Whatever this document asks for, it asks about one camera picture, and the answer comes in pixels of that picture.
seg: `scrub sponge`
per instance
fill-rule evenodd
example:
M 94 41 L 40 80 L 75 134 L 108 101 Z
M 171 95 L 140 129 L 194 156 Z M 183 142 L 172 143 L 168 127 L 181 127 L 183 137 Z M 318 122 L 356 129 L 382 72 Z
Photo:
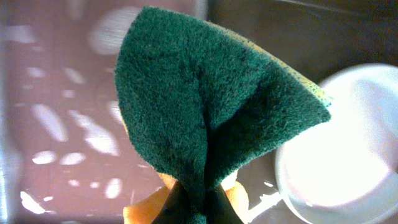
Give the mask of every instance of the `scrub sponge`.
M 239 35 L 145 7 L 118 57 L 119 106 L 136 151 L 178 179 L 205 222 L 206 191 L 252 159 L 328 121 L 312 82 Z

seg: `sponge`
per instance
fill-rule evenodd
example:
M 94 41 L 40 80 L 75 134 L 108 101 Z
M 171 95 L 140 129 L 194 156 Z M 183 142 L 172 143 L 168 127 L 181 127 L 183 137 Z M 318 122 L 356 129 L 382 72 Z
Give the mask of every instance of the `sponge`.
M 328 121 L 330 99 L 229 30 L 145 7 L 124 38 L 115 76 L 136 151 L 175 177 L 206 222 L 206 193 L 252 159 Z

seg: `green scouring pad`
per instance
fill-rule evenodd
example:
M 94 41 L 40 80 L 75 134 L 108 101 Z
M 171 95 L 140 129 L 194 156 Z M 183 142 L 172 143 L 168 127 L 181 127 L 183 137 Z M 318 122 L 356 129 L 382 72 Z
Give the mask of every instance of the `green scouring pad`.
M 136 151 L 182 183 L 192 220 L 234 170 L 328 121 L 321 89 L 247 39 L 145 7 L 124 38 L 115 76 Z

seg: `stainless steel sink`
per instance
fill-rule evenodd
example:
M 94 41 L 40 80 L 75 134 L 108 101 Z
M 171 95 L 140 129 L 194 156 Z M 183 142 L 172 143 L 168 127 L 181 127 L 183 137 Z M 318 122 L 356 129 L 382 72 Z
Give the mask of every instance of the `stainless steel sink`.
M 113 68 L 139 8 L 204 17 L 201 2 L 0 2 L 2 222 L 121 223 L 124 206 L 163 186 L 124 132 Z M 397 9 L 395 1 L 214 0 L 208 18 L 319 82 L 356 64 L 398 65 Z M 263 205 L 252 223 L 303 223 L 277 197 L 260 199 L 278 191 L 274 163 L 270 153 L 238 172 L 249 208 Z

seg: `white plate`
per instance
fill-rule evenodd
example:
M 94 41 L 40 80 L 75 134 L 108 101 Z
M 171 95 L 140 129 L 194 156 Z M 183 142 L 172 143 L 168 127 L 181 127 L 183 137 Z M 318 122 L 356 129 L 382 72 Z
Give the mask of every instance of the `white plate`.
M 358 65 L 320 86 L 332 119 L 278 149 L 280 193 L 307 223 L 379 223 L 398 211 L 398 67 Z

